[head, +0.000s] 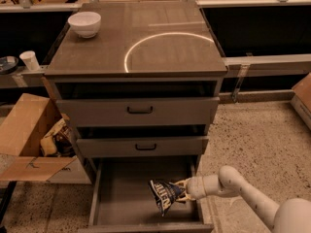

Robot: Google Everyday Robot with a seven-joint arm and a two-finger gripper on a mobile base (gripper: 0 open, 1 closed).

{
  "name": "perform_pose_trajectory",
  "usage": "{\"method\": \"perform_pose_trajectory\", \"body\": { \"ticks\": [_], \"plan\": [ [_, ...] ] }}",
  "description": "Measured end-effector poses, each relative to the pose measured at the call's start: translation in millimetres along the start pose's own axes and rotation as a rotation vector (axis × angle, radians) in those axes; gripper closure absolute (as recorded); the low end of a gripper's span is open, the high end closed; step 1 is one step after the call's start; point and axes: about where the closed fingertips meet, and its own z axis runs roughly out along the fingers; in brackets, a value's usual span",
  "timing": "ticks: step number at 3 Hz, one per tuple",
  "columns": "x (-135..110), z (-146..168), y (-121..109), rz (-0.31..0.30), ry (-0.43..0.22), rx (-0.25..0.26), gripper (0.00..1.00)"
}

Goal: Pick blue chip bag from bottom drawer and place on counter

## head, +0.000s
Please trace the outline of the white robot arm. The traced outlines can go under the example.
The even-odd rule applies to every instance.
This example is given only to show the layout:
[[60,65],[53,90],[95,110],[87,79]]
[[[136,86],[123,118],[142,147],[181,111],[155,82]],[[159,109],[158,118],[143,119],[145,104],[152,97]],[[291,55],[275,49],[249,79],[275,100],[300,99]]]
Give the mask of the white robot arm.
[[196,176],[177,185],[186,189],[185,200],[241,196],[271,233],[311,233],[310,201],[293,198],[277,204],[231,166],[221,167],[217,175]]

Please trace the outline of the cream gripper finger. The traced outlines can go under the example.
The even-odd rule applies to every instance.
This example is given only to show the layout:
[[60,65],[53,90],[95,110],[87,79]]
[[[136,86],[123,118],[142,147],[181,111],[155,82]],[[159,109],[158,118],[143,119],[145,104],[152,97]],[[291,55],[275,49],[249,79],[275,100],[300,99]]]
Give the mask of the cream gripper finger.
[[193,201],[193,198],[187,194],[187,193],[183,193],[181,196],[179,196],[176,199],[177,202],[186,202],[186,201]]
[[189,180],[190,179],[184,179],[184,180],[177,181],[177,182],[175,182],[175,185],[187,187]]

